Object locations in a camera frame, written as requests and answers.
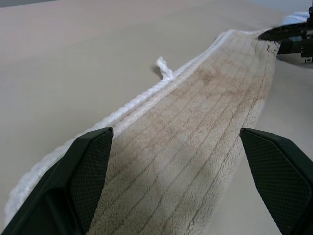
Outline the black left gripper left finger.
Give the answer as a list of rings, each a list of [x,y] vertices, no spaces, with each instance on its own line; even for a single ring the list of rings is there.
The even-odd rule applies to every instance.
[[[112,139],[111,127],[78,137],[1,235],[86,235],[104,187]]]

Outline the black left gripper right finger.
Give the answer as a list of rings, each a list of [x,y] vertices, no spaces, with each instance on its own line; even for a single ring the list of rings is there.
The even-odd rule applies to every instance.
[[[241,128],[255,187],[282,235],[313,235],[313,161],[291,140]]]

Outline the beige towel with white trim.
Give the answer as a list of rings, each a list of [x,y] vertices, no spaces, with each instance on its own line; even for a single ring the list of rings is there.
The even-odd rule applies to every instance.
[[[104,187],[88,235],[200,234],[237,168],[242,127],[266,102],[281,40],[229,30],[175,72],[46,155],[5,207],[5,227],[80,136],[113,128]]]

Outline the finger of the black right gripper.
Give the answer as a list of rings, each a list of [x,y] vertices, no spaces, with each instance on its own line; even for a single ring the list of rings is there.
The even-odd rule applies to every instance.
[[[302,54],[302,42],[283,39],[277,54]]]
[[[258,36],[259,40],[283,40],[302,35],[306,23],[294,23],[272,28]]]

